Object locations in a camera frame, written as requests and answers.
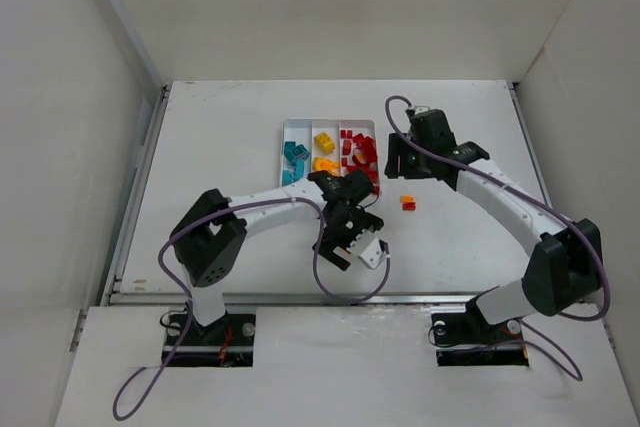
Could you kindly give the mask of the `orange arch lego piece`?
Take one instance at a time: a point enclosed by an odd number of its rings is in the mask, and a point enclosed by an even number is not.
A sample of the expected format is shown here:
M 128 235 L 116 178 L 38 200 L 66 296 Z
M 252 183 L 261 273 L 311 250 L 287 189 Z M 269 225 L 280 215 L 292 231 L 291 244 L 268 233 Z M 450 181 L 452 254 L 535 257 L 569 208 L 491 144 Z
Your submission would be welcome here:
M 313 172 L 327 171 L 331 175 L 340 176 L 341 164 L 330 158 L 315 157 L 312 161 L 312 171 Z

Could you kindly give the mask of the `red orange lego pile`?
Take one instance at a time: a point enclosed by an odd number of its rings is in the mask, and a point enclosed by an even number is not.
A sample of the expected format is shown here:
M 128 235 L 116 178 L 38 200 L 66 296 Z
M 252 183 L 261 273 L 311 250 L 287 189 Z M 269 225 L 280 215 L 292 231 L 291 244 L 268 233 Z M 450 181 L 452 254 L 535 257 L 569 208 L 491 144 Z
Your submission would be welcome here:
M 403 195 L 400 198 L 400 202 L 403 211 L 415 211 L 417 208 L 416 200 L 412 196 Z

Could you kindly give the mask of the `red flower duplo piece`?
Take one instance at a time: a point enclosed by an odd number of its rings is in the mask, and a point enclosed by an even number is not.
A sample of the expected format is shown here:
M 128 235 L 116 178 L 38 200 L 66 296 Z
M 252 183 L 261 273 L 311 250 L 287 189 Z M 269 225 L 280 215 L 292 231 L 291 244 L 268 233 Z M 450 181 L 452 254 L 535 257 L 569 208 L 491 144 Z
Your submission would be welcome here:
M 364 168 L 369 168 L 375 163 L 375 160 L 371 160 L 366 153 L 361 151 L 359 148 L 355 148 L 352 152 L 351 161 L 354 166 Z

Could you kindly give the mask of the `teal duplo brick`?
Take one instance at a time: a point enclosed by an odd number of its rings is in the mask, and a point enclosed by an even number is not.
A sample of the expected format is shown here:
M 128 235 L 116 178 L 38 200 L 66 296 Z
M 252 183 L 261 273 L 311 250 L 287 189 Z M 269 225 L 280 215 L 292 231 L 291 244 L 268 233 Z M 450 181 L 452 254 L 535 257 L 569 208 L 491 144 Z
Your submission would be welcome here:
M 281 185 L 286 186 L 294 182 L 293 173 L 289 170 L 283 170 L 281 175 Z
M 295 166 L 298 161 L 305 162 L 310 157 L 310 152 L 301 143 L 285 141 L 283 155 L 290 165 Z

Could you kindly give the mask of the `yellow duplo brick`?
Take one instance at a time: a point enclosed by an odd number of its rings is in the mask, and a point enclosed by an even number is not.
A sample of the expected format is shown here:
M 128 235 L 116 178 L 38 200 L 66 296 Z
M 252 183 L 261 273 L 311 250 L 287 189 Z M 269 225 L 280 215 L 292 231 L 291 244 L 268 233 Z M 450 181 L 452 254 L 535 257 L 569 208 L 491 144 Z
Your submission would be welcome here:
M 323 155 L 334 152 L 336 146 L 332 137 L 327 132 L 320 132 L 313 137 L 314 145 Z

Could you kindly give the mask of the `teal frog duplo piece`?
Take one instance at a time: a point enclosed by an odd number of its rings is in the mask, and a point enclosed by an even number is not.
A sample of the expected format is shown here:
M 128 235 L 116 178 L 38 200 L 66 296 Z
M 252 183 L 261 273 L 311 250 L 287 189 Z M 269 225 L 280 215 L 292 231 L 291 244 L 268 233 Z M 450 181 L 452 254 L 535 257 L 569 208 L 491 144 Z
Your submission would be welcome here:
M 297 182 L 301 180 L 305 176 L 305 162 L 303 160 L 298 160 L 295 163 L 293 170 L 293 181 Z

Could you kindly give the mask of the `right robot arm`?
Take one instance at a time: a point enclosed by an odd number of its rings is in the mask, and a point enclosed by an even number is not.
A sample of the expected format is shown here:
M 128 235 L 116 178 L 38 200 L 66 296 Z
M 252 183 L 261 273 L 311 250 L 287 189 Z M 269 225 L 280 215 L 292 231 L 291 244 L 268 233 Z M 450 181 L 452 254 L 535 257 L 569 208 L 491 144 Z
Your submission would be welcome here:
M 574 222 L 531 197 L 474 142 L 457 142 L 440 109 L 409 106 L 409 129 L 395 127 L 388 141 L 390 179 L 433 178 L 481 207 L 528 256 L 521 278 L 473 297 L 461 314 L 439 325 L 481 336 L 491 328 L 533 314 L 563 315 L 566 308 L 601 291 L 610 305 L 601 235 L 588 219 Z

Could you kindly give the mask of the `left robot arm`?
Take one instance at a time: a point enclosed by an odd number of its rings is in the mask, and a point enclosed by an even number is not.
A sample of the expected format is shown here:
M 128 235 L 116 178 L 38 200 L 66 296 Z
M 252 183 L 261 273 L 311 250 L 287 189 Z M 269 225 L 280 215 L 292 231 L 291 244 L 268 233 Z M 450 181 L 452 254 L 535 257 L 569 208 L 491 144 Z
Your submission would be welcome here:
M 210 341 L 228 324 L 221 282 L 232 271 L 244 242 L 285 225 L 318 221 L 314 261 L 324 259 L 342 271 L 353 259 L 369 269 L 390 265 L 389 247 L 378 237 L 383 220 L 363 201 L 375 187 L 360 169 L 345 176 L 312 172 L 291 184 L 258 194 L 225 197 L 204 192 L 172 230 L 166 247 L 189 280 L 190 329 Z

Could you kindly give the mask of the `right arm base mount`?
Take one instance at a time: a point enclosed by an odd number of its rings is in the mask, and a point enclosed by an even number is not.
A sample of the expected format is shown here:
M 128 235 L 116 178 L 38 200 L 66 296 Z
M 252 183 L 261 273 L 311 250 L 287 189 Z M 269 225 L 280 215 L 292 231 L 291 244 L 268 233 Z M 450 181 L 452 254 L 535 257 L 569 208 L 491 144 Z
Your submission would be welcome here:
M 463 312 L 436 312 L 431 322 L 428 340 L 439 367 L 529 366 L 518 320 L 491 325 Z

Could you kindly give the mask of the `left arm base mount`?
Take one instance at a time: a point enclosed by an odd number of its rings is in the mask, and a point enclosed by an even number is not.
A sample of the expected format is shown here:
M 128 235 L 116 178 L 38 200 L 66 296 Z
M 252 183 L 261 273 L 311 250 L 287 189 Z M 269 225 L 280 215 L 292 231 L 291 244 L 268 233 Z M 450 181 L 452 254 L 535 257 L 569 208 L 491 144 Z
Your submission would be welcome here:
M 252 367 L 255 331 L 256 315 L 248 312 L 227 313 L 206 328 L 193 321 L 168 366 Z

